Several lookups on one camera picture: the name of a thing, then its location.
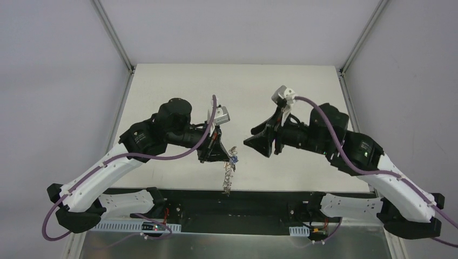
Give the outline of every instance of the white tabletop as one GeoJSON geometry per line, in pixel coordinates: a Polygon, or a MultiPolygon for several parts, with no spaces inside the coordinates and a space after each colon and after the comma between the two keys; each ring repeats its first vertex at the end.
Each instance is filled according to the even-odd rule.
{"type": "MultiPolygon", "coordinates": [[[[285,146],[280,155],[265,158],[243,145],[251,136],[250,129],[274,113],[276,105],[271,96],[281,85],[318,104],[331,103],[347,112],[333,66],[139,64],[116,140],[174,97],[189,101],[191,122],[202,123],[215,94],[231,117],[221,126],[222,142],[227,149],[237,146],[238,151],[232,190],[368,192],[365,182],[337,171],[323,155],[285,146]]],[[[311,110],[308,104],[296,102],[293,114],[308,124],[311,110]]],[[[184,151],[169,145],[162,156],[184,151]]],[[[222,190],[224,175],[222,162],[202,164],[195,152],[177,161],[150,160],[114,186],[222,190]]]]}

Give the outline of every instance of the gray wall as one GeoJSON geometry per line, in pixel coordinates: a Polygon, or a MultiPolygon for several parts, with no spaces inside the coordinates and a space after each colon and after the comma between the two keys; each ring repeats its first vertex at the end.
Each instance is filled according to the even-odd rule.
{"type": "Polygon", "coordinates": [[[378,1],[102,3],[134,64],[341,66],[378,1]]]}
{"type": "MultiPolygon", "coordinates": [[[[391,1],[347,72],[361,130],[458,220],[458,1],[391,1]]],[[[442,238],[458,230],[442,220],[442,238]]],[[[411,258],[458,258],[431,240],[406,241],[411,258]]]]}
{"type": "Polygon", "coordinates": [[[0,257],[60,258],[46,188],[103,154],[127,70],[89,0],[3,0],[0,24],[0,257]]]}

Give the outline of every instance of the purple cable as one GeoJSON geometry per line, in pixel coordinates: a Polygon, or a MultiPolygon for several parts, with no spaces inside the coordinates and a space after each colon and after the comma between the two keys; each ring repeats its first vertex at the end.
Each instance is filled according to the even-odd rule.
{"type": "MultiPolygon", "coordinates": [[[[361,170],[359,168],[357,168],[356,166],[354,166],[354,164],[350,161],[350,159],[347,157],[347,155],[345,154],[344,152],[344,149],[340,146],[340,141],[339,141],[339,138],[337,137],[337,135],[335,134],[335,131],[334,131],[334,128],[332,127],[332,124],[331,122],[329,121],[329,119],[327,118],[326,114],[324,113],[324,111],[314,102],[312,102],[310,99],[308,98],[305,98],[305,97],[301,97],[301,96],[296,96],[294,98],[295,100],[301,100],[301,101],[305,101],[306,103],[310,104],[313,106],[313,108],[315,108],[315,110],[320,114],[320,116],[323,118],[323,121],[325,122],[326,124],[326,127],[328,128],[330,134],[331,134],[331,137],[332,137],[332,140],[334,141],[335,143],[335,147],[337,148],[337,150],[340,152],[340,156],[342,157],[342,159],[344,160],[345,164],[347,164],[347,166],[349,166],[353,171],[359,173],[359,174],[362,174],[362,175],[373,175],[373,174],[388,174],[388,175],[392,175],[396,178],[399,178],[401,177],[400,175],[394,173],[394,172],[391,172],[391,171],[386,171],[386,170],[377,170],[377,171],[365,171],[365,170],[361,170]]],[[[404,179],[402,178],[401,181],[403,183],[405,183],[407,186],[409,186],[414,192],[416,192],[416,194],[418,194],[427,204],[431,204],[432,201],[430,201],[413,183],[411,183],[409,180],[407,179],[404,179]]],[[[450,224],[452,224],[455,228],[458,229],[458,223],[456,223],[454,220],[452,220],[445,212],[443,212],[441,209],[439,209],[436,205],[431,205],[431,207],[437,212],[439,213],[444,219],[446,219],[450,224]]],[[[438,241],[440,243],[443,243],[443,244],[446,244],[448,246],[452,246],[452,247],[458,247],[458,244],[451,244],[447,241],[444,241],[444,240],[441,240],[439,238],[433,238],[434,241],[438,241]]]]}
{"type": "MultiPolygon", "coordinates": [[[[207,122],[208,125],[211,125],[213,123],[214,117],[216,115],[216,109],[217,109],[217,107],[216,107],[217,106],[216,96],[213,95],[212,99],[213,99],[213,109],[212,109],[212,115],[210,116],[210,119],[207,122]]],[[[210,132],[210,128],[211,127],[207,127],[205,129],[204,135],[202,135],[202,138],[200,138],[200,140],[197,142],[197,144],[195,146],[193,146],[191,149],[189,149],[188,151],[184,152],[183,154],[173,155],[173,156],[155,156],[155,155],[146,155],[146,154],[140,154],[140,153],[125,153],[125,154],[115,155],[112,158],[109,158],[108,160],[103,162],[103,165],[106,166],[106,165],[108,165],[109,163],[111,163],[112,161],[114,161],[116,159],[124,158],[124,157],[127,157],[127,156],[135,156],[135,157],[138,157],[138,158],[147,158],[147,159],[152,159],[152,160],[163,160],[163,161],[165,161],[165,160],[175,160],[175,159],[183,158],[183,157],[191,154],[192,152],[194,152],[197,148],[200,147],[200,145],[202,145],[202,143],[205,141],[206,136],[210,132]]],[[[101,166],[97,166],[96,168],[91,170],[87,175],[85,175],[77,183],[75,183],[75,185],[73,185],[68,190],[68,192],[72,193],[76,188],[78,188],[78,186],[80,186],[84,181],[86,181],[89,177],[91,177],[94,173],[96,173],[100,169],[102,169],[102,167],[101,166]]],[[[68,236],[70,234],[70,231],[69,231],[69,232],[67,232],[67,233],[65,233],[65,234],[63,234],[61,236],[58,236],[58,237],[50,237],[50,236],[48,236],[48,234],[46,232],[46,226],[48,225],[49,218],[51,217],[52,213],[57,208],[57,206],[59,206],[59,204],[61,204],[62,201],[65,200],[65,198],[67,198],[67,197],[68,197],[67,194],[62,195],[62,197],[56,203],[54,203],[52,205],[51,209],[49,210],[49,212],[46,214],[46,216],[44,218],[43,225],[42,225],[42,235],[43,235],[44,239],[46,239],[48,241],[58,241],[58,240],[61,240],[64,237],[66,237],[66,236],[68,236]]]]}
{"type": "MultiPolygon", "coordinates": [[[[167,233],[166,235],[160,235],[158,237],[152,237],[152,236],[148,236],[148,235],[143,235],[146,239],[150,239],[150,240],[158,240],[158,239],[165,239],[165,238],[168,238],[170,235],[172,235],[172,229],[170,229],[166,224],[163,224],[161,222],[158,222],[156,220],[153,220],[153,219],[150,219],[150,218],[147,218],[145,216],[143,216],[142,214],[138,214],[138,213],[135,213],[135,215],[137,215],[138,217],[141,217],[142,219],[144,220],[148,220],[150,222],[153,222],[154,224],[157,224],[159,226],[162,226],[164,227],[165,229],[167,229],[169,231],[169,233],[167,233]]],[[[125,236],[123,238],[121,238],[120,240],[116,241],[116,242],[113,242],[111,244],[109,244],[108,246],[104,246],[104,247],[92,247],[92,246],[88,246],[90,249],[94,249],[94,250],[103,250],[103,249],[107,249],[107,248],[110,248],[110,247],[114,247],[124,241],[126,241],[127,239],[133,237],[133,236],[139,236],[139,233],[132,233],[128,236],[125,236]]]]}
{"type": "Polygon", "coordinates": [[[340,228],[340,225],[342,225],[342,218],[340,218],[339,224],[337,224],[337,227],[335,227],[334,231],[332,231],[332,233],[327,238],[325,238],[323,241],[326,242],[327,240],[329,240],[340,228]]]}

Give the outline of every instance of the purple wire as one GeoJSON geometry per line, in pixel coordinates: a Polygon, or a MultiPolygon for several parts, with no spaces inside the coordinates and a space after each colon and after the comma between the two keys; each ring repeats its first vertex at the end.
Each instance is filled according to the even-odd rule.
{"type": "Polygon", "coordinates": [[[329,240],[340,228],[340,225],[342,225],[342,218],[340,218],[339,224],[337,224],[337,227],[335,227],[334,231],[332,231],[332,233],[327,238],[325,238],[323,241],[326,242],[327,240],[329,240]]]}
{"type": "MultiPolygon", "coordinates": [[[[347,166],[349,166],[353,171],[355,171],[355,172],[357,172],[359,174],[362,174],[362,175],[388,174],[388,175],[392,175],[392,176],[394,176],[396,178],[401,177],[399,174],[396,174],[396,173],[391,172],[391,171],[386,171],[386,170],[365,171],[365,170],[361,170],[361,169],[357,168],[356,166],[354,166],[354,164],[350,161],[350,159],[345,154],[344,149],[340,146],[339,138],[337,137],[337,135],[336,135],[336,133],[334,131],[334,128],[332,127],[332,124],[329,121],[329,119],[327,118],[327,116],[324,113],[324,111],[316,103],[314,103],[313,101],[311,101],[308,98],[301,97],[301,96],[296,96],[294,99],[295,100],[305,101],[306,103],[312,105],[313,108],[315,108],[315,110],[320,114],[320,116],[323,118],[323,121],[326,124],[326,127],[328,128],[328,130],[329,130],[329,132],[331,134],[332,140],[335,143],[335,147],[340,152],[340,156],[342,157],[344,162],[347,164],[347,166]]],[[[402,178],[401,181],[403,183],[405,183],[407,186],[409,186],[412,190],[414,190],[414,192],[416,192],[416,194],[418,194],[427,204],[430,204],[432,202],[412,182],[410,182],[409,180],[407,180],[405,178],[402,178]]],[[[439,213],[444,219],[446,219],[450,224],[452,224],[455,228],[458,229],[458,223],[456,223],[454,220],[452,220],[445,212],[443,212],[441,209],[439,209],[436,205],[431,205],[431,207],[437,213],[439,213]]],[[[434,241],[438,241],[438,242],[443,243],[443,244],[446,244],[448,246],[458,247],[458,244],[451,244],[451,243],[449,243],[447,241],[444,241],[444,240],[441,240],[439,238],[433,238],[433,240],[434,241]]]]}
{"type": "Polygon", "coordinates": [[[447,246],[458,248],[458,244],[452,244],[452,243],[449,243],[449,242],[444,241],[442,239],[439,239],[437,237],[432,237],[431,239],[434,240],[434,241],[437,241],[439,243],[445,244],[447,246]]]}
{"type": "MultiPolygon", "coordinates": [[[[207,122],[208,125],[211,125],[213,123],[214,117],[216,115],[216,109],[217,109],[216,96],[213,95],[212,99],[213,99],[213,109],[212,109],[212,115],[210,116],[210,119],[207,122]]],[[[107,159],[106,161],[103,162],[103,165],[106,166],[106,165],[108,165],[109,163],[111,163],[112,161],[114,161],[116,159],[124,158],[124,157],[127,157],[127,156],[135,156],[135,157],[138,157],[138,158],[147,158],[147,159],[152,159],[152,160],[163,160],[163,161],[165,161],[165,160],[175,160],[175,159],[183,158],[183,157],[191,154],[192,152],[194,152],[197,148],[200,147],[200,145],[202,145],[202,143],[205,141],[206,136],[210,133],[210,128],[211,127],[207,127],[205,129],[204,135],[202,135],[202,138],[200,138],[200,140],[197,142],[197,144],[195,146],[193,146],[191,149],[189,149],[188,151],[184,152],[183,154],[173,155],[173,156],[155,156],[155,155],[146,155],[146,154],[140,154],[140,153],[125,153],[125,154],[115,155],[115,156],[107,159]]],[[[77,183],[75,183],[75,185],[73,185],[68,190],[68,192],[72,193],[76,188],[78,188],[78,186],[80,186],[84,181],[86,181],[89,177],[91,177],[94,173],[96,173],[100,169],[102,169],[102,167],[101,166],[97,166],[96,168],[91,170],[87,175],[85,175],[77,183]]],[[[48,241],[58,241],[58,240],[61,240],[64,237],[66,237],[66,236],[68,236],[70,234],[70,231],[69,231],[69,232],[67,232],[67,233],[65,233],[65,234],[63,234],[61,236],[58,236],[58,237],[50,237],[46,232],[46,226],[48,225],[49,218],[51,217],[51,215],[54,212],[54,210],[56,210],[56,208],[59,206],[59,204],[62,203],[62,201],[65,200],[65,198],[67,198],[67,197],[68,197],[67,194],[62,195],[62,197],[56,203],[54,203],[52,205],[51,209],[49,210],[49,212],[46,214],[46,216],[44,218],[43,225],[42,225],[42,235],[43,235],[44,239],[46,239],[48,241]]],[[[170,234],[172,234],[172,230],[170,228],[168,228],[167,226],[166,226],[166,228],[170,231],[170,234]]]]}
{"type": "MultiPolygon", "coordinates": [[[[148,217],[145,217],[145,216],[143,216],[142,214],[139,214],[139,213],[135,213],[135,215],[137,215],[138,217],[141,217],[141,218],[144,219],[144,220],[148,220],[148,221],[150,221],[150,222],[153,222],[153,223],[156,224],[156,225],[162,226],[162,227],[164,227],[165,229],[167,229],[167,230],[169,231],[166,235],[163,235],[163,234],[162,234],[162,235],[160,235],[160,236],[158,236],[158,237],[148,236],[148,235],[144,234],[143,236],[144,236],[145,238],[150,239],[150,240],[158,240],[158,239],[165,239],[165,238],[168,238],[170,235],[172,235],[172,229],[170,229],[170,227],[168,227],[166,224],[163,224],[163,223],[161,223],[161,222],[159,222],[159,221],[156,221],[156,220],[150,219],[150,218],[148,218],[148,217]]],[[[139,233],[132,233],[132,234],[130,234],[130,235],[128,235],[128,236],[125,236],[125,237],[121,238],[120,240],[118,240],[118,241],[116,241],[116,242],[113,242],[113,243],[109,244],[108,246],[104,246],[104,247],[92,247],[92,246],[88,246],[88,247],[89,247],[90,249],[94,249],[94,250],[103,250],[103,249],[107,249],[107,248],[110,248],[110,247],[114,247],[114,246],[116,246],[116,245],[118,245],[118,244],[120,244],[120,243],[122,243],[122,242],[124,242],[124,241],[126,241],[126,240],[128,240],[128,239],[130,239],[130,238],[133,237],[133,236],[139,236],[139,233]]]]}

